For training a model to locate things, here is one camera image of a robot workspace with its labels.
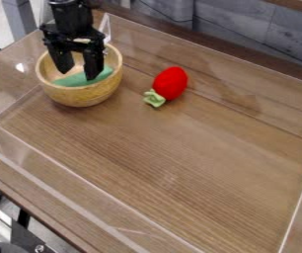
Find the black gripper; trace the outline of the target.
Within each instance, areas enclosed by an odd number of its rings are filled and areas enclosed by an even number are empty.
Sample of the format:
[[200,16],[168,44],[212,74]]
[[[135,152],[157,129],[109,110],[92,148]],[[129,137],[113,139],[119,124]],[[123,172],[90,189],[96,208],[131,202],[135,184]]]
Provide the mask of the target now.
[[84,51],[84,72],[93,80],[104,69],[105,35],[93,28],[92,10],[100,0],[48,0],[53,23],[42,23],[45,45],[60,73],[73,67],[72,51]]

